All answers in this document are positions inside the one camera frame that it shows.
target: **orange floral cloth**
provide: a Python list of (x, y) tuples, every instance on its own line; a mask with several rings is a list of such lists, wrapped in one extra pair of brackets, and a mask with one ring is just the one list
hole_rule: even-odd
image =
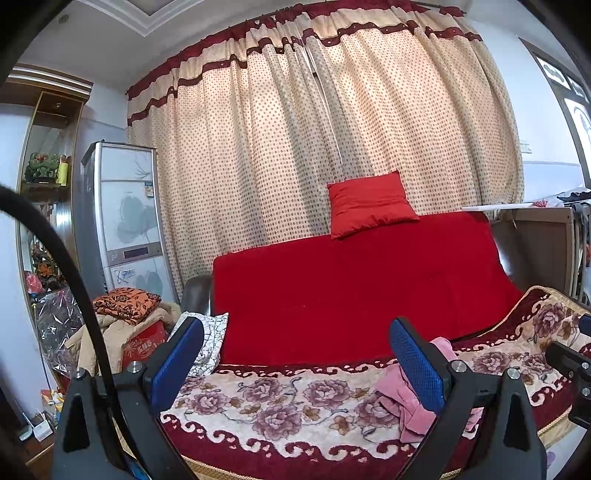
[(131, 325), (142, 322), (159, 305), (160, 295), (138, 288), (121, 287), (111, 290), (92, 302), (95, 312), (112, 315)]

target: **floral blanket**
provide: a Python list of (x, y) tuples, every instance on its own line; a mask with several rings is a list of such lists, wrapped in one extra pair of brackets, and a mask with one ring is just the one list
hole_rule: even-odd
[[(544, 350), (557, 340), (588, 353), (591, 339), (578, 328), (585, 313), (559, 292), (533, 287), (500, 324), (453, 343), (476, 372), (521, 371), (547, 447), (571, 428), (573, 396), (569, 381), (546, 364)], [(214, 478), (389, 480), (418, 445), (400, 442), (398, 419), (377, 402), (373, 386), (393, 362), (221, 365), (208, 377), (188, 377), (161, 421), (191, 467)], [(450, 475), (465, 464), (477, 428), (464, 433)]]

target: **red curtain trim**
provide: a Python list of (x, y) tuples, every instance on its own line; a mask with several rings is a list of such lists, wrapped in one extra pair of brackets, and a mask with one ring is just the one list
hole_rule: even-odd
[[(368, 30), (370, 28), (376, 28), (377, 30), (380, 30), (380, 32), (383, 34), (400, 32), (400, 31), (404, 31), (404, 30), (408, 30), (410, 33), (414, 34), (414, 30), (416, 28), (418, 28), (418, 25), (413, 20), (407, 22), (406, 24), (400, 23), (398, 25), (389, 25), (387, 27), (378, 27), (377, 25), (375, 25), (374, 23), (371, 23), (371, 22), (366, 23), (366, 24), (354, 23), (348, 28), (340, 28), (338, 30), (338, 35), (335, 37), (321, 39), (314, 32), (314, 30), (312, 30), (311, 28), (307, 28), (306, 30), (304, 30), (302, 37), (303, 37), (303, 40), (305, 40), (309, 37), (316, 37), (322, 42), (322, 44), (325, 47), (332, 47), (332, 46), (338, 45), (340, 43), (340, 39), (343, 35), (351, 35), (359, 30)], [(472, 40), (482, 41), (482, 37), (480, 35), (477, 35), (472, 32), (464, 33), (460, 28), (456, 28), (456, 27), (446, 28), (445, 30), (441, 30), (441, 31), (434, 31), (431, 27), (426, 27), (425, 28), (425, 35), (429, 36), (431, 34), (435, 34), (435, 36), (437, 38), (464, 37), (464, 38), (467, 38), (469, 41), (472, 41)], [(285, 45), (293, 45), (293, 44), (298, 44), (301, 46), (303, 45), (302, 40), (297, 37), (291, 37), (289, 39), (287, 37), (283, 37), (281, 39), (281, 42), (283, 43), (283, 48), (275, 47), (275, 52), (277, 52), (278, 54), (285, 53)], [(258, 47), (249, 48), (246, 51), (246, 55), (250, 55), (253, 52), (262, 53), (262, 48), (265, 47), (266, 45), (273, 45), (273, 42), (270, 38), (262, 38), (261, 41), (258, 43)], [(205, 72), (209, 72), (210, 70), (228, 68), (232, 64), (233, 61), (235, 61), (238, 64), (238, 66), (242, 69), (245, 69), (247, 66), (246, 61), (238, 59), (238, 57), (236, 57), (236, 55), (233, 54), (230, 56), (230, 58), (228, 60), (211, 61), (209, 63), (206, 63), (205, 65), (203, 65), (202, 72), (197, 77), (195, 77), (194, 79), (179, 79), (178, 85), (179, 86), (197, 85), (199, 82), (201, 82), (201, 80), (203, 78), (203, 74)], [(168, 89), (168, 91), (166, 92), (166, 95), (164, 95), (162, 98), (150, 99), (146, 108), (144, 108), (141, 112), (134, 113), (133, 115), (131, 115), (130, 118), (127, 119), (127, 125), (131, 126), (131, 124), (133, 122), (135, 122), (136, 120), (143, 120), (144, 118), (146, 118), (150, 112), (151, 107), (153, 107), (153, 106), (161, 107), (161, 106), (165, 105), (168, 102), (169, 95), (174, 95), (174, 97), (176, 98), (178, 95), (178, 90), (176, 90), (173, 86), (171, 86)]]
[(425, 27), (425, 35), (426, 36), (429, 36), (432, 33), (434, 33), (437, 38), (465, 37), (470, 41), (472, 41), (472, 40), (482, 41), (482, 37), (480, 35), (473, 33), (473, 32), (464, 33), (461, 28), (457, 28), (457, 27), (449, 27), (449, 28), (446, 28), (445, 30), (440, 30), (440, 31), (435, 31), (431, 27)]
[(463, 17), (464, 12), (458, 7), (441, 7), (439, 13), (442, 15), (451, 15), (452, 17)]
[[(175, 56), (170, 57), (162, 65), (159, 65), (154, 70), (150, 71), (138, 83), (131, 86), (127, 90), (128, 99), (137, 97), (141, 92), (148, 89), (152, 82), (164, 75), (168, 75), (172, 70), (178, 69), (182, 62), (187, 61), (193, 57), (198, 57), (203, 53), (203, 50), (230, 39), (240, 40), (245, 38), (246, 34), (252, 29), (258, 30), (261, 25), (267, 28), (276, 28), (277, 24), (285, 23), (287, 21), (294, 21), (298, 15), (307, 13), (310, 18), (319, 17), (321, 15), (330, 15), (339, 9), (390, 9), (390, 7), (402, 8), (405, 12), (425, 13), (429, 11), (428, 8), (412, 3), (410, 0), (335, 0), (329, 2), (319, 2), (316, 4), (302, 5), (298, 4), (284, 11), (277, 12), (275, 19), (266, 15), (256, 21), (247, 20), (241, 24), (229, 27), (221, 32), (213, 35), (208, 35), (203, 40), (191, 45)], [(446, 13), (452, 14), (450, 7), (445, 8)]]

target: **pink cloth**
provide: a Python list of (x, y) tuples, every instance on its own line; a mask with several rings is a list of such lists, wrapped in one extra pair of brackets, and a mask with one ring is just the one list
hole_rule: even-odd
[[(438, 337), (432, 340), (447, 360), (455, 360), (452, 344), (449, 340)], [(435, 421), (436, 415), (432, 411), (425, 410), (420, 404), (417, 394), (414, 392), (407, 376), (400, 364), (390, 365), (386, 369), (386, 375), (380, 378), (375, 386), (376, 390), (383, 393), (378, 401), (392, 415), (400, 418), (400, 441), (403, 443), (416, 443), (422, 441), (427, 431)], [(471, 432), (480, 417), (482, 408), (474, 408), (466, 424), (466, 432)]]

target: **wooden cabinet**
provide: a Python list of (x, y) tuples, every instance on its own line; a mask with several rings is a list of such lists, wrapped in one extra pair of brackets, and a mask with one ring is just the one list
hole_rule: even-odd
[[(33, 107), (22, 143), (16, 190), (46, 216), (76, 264), (77, 248), (72, 226), (72, 164), (80, 116), (90, 98), (92, 86), (92, 82), (62, 72), (17, 64), (0, 87), (0, 103)], [(67, 285), (52, 263), (51, 252), (47, 252), (24, 226), (19, 225), (16, 230), (22, 292), (37, 333), (38, 303), (48, 293)], [(55, 376), (58, 384), (62, 384), (62, 377)]]

